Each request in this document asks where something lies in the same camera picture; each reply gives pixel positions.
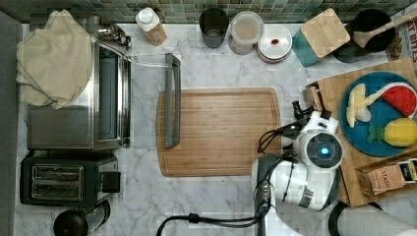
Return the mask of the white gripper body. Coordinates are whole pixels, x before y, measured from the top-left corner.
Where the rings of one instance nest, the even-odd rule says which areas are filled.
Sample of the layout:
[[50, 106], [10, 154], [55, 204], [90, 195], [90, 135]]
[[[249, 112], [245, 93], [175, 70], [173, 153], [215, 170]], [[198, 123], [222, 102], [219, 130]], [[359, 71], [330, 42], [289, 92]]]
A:
[[326, 133], [334, 135], [339, 122], [331, 116], [329, 111], [314, 111], [307, 125], [301, 130], [301, 135]]

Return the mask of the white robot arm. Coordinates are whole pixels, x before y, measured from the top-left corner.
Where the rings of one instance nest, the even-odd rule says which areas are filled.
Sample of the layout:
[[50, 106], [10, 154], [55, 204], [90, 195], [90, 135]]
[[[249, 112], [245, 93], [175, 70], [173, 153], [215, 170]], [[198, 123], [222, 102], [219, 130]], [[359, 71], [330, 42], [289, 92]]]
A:
[[253, 236], [301, 236], [278, 215], [281, 204], [311, 210], [327, 208], [337, 197], [342, 142], [335, 135], [338, 121], [329, 111], [292, 103], [296, 121], [269, 132], [288, 138], [283, 153], [266, 153], [268, 141], [260, 138], [261, 154], [252, 164], [254, 213], [258, 218]]

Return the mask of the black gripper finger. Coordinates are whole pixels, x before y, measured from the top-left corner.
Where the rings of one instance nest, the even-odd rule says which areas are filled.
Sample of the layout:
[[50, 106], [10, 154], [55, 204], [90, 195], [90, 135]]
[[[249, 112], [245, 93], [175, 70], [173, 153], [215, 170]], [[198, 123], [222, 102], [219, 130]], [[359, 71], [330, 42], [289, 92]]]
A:
[[303, 119], [304, 118], [304, 114], [303, 114], [303, 110], [300, 107], [299, 102], [298, 101], [293, 101], [292, 102], [292, 107], [293, 107], [294, 117], [297, 120]]
[[310, 117], [312, 113], [315, 111], [315, 106], [311, 105], [309, 108], [307, 108], [304, 113], [306, 116]]

